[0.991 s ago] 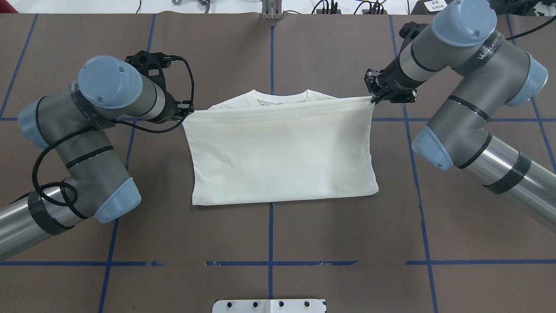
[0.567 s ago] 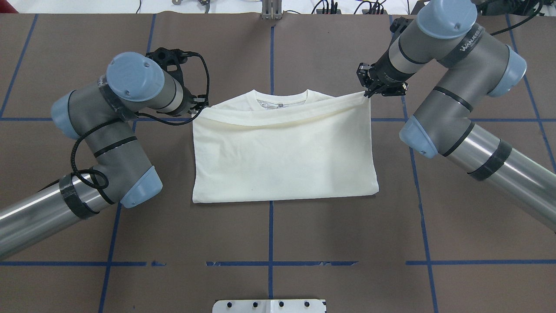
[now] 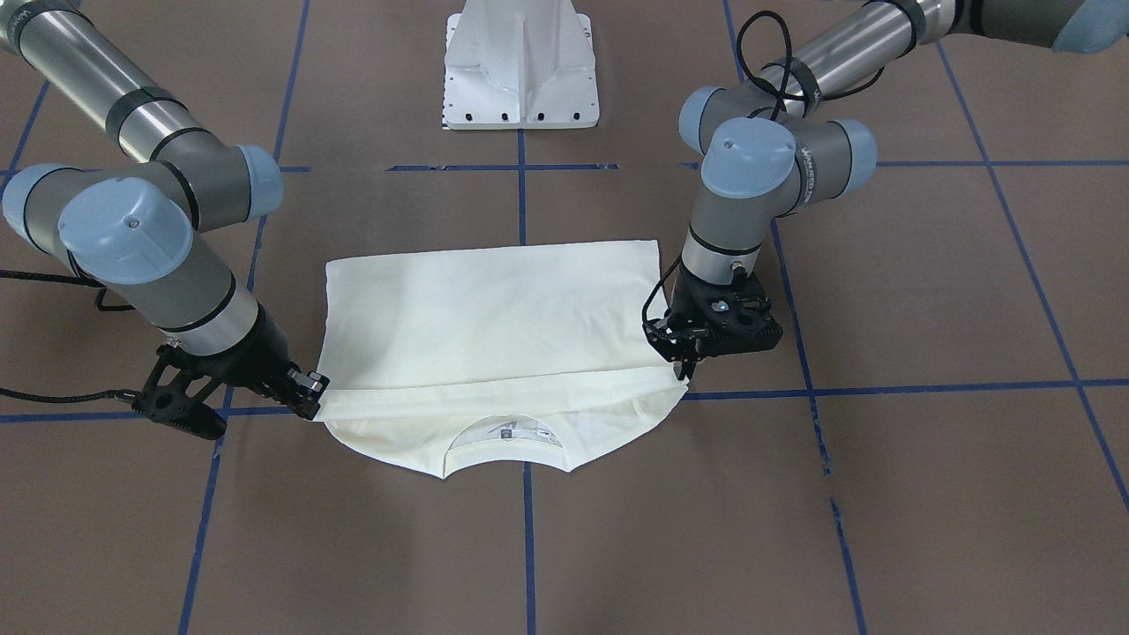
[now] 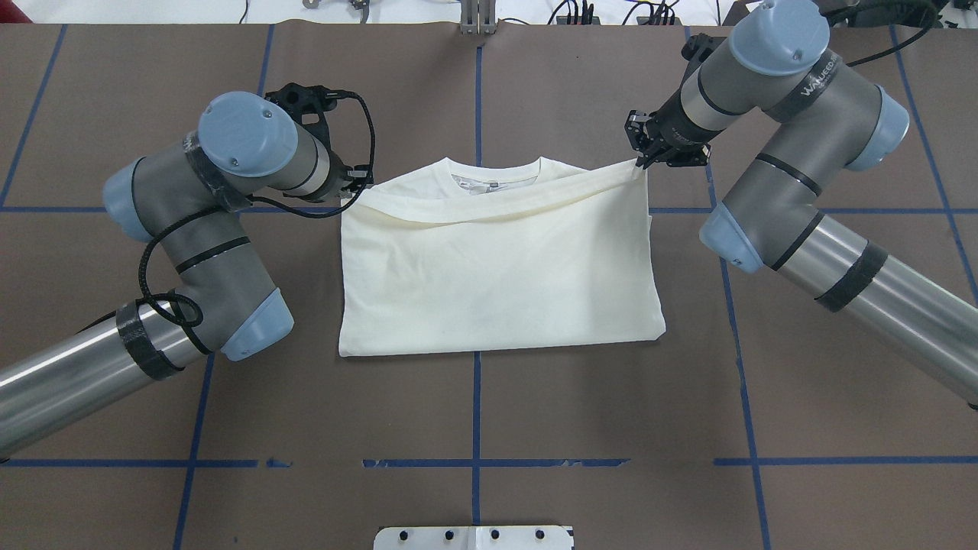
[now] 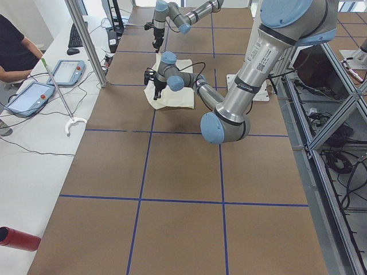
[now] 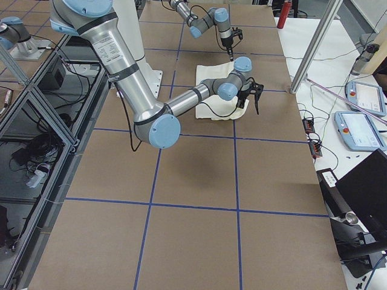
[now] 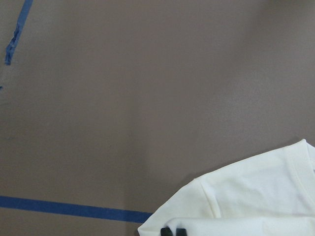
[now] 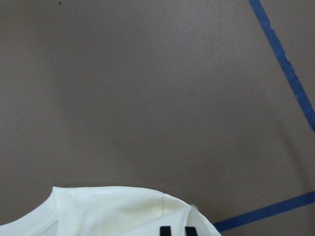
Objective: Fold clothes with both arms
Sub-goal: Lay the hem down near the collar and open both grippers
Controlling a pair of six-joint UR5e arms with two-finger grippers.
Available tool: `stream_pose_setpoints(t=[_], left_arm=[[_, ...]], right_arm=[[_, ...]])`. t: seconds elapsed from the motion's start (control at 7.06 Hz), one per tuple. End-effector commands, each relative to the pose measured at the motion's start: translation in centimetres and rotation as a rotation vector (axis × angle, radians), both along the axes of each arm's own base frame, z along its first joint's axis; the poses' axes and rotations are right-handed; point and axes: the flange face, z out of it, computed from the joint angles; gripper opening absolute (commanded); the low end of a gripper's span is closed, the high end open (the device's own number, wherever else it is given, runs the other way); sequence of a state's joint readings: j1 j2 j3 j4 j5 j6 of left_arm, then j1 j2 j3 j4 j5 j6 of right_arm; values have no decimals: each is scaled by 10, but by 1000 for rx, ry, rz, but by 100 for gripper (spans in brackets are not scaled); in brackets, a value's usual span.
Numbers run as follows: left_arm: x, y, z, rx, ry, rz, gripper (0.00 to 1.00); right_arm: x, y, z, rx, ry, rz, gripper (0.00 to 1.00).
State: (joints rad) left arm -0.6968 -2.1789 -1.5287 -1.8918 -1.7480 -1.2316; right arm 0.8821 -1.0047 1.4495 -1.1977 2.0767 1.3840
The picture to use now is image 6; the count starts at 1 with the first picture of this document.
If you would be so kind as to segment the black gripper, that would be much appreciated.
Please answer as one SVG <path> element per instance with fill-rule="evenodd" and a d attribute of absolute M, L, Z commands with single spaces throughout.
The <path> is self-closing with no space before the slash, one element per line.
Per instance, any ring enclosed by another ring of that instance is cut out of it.
<path fill-rule="evenodd" d="M 244 109 L 245 102 L 249 95 L 255 98 L 255 110 L 259 115 L 259 99 L 264 90 L 264 85 L 257 83 L 254 79 L 248 79 L 247 83 L 237 93 L 236 108 Z"/>
<path fill-rule="evenodd" d="M 220 39 L 222 46 L 226 49 L 227 55 L 231 62 L 233 62 L 233 38 L 238 37 L 239 40 L 243 39 L 242 29 L 238 27 L 230 27 L 227 30 L 220 31 Z"/>

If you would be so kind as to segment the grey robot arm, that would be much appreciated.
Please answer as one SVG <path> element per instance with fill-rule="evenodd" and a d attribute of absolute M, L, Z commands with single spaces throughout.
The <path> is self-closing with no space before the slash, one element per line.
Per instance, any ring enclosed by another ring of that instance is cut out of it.
<path fill-rule="evenodd" d="M 206 10 L 200 5 L 188 6 L 187 1 L 168 1 L 170 8 L 176 11 L 189 27 L 193 38 L 201 37 L 207 30 L 215 29 L 215 39 L 231 62 L 234 61 L 233 49 L 244 38 L 242 29 L 232 27 L 229 11 L 226 8 L 212 7 Z"/>
<path fill-rule="evenodd" d="M 264 87 L 251 76 L 252 61 L 238 57 L 227 77 L 205 79 L 178 97 L 160 102 L 119 31 L 119 16 L 112 1 L 51 1 L 50 4 L 52 29 L 79 36 L 91 44 L 109 81 L 132 109 L 134 133 L 140 141 L 159 149 L 171 147 L 181 132 L 178 116 L 213 95 L 225 101 L 237 97 L 238 108 L 244 107 L 250 94 L 259 101 Z"/>

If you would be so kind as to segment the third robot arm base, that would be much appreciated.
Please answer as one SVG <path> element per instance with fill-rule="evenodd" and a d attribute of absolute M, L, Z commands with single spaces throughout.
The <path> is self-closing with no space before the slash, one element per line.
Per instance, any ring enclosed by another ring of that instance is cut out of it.
<path fill-rule="evenodd" d="M 1 19 L 1 45 L 16 60 L 39 60 L 52 49 L 50 40 L 35 39 L 16 16 Z"/>

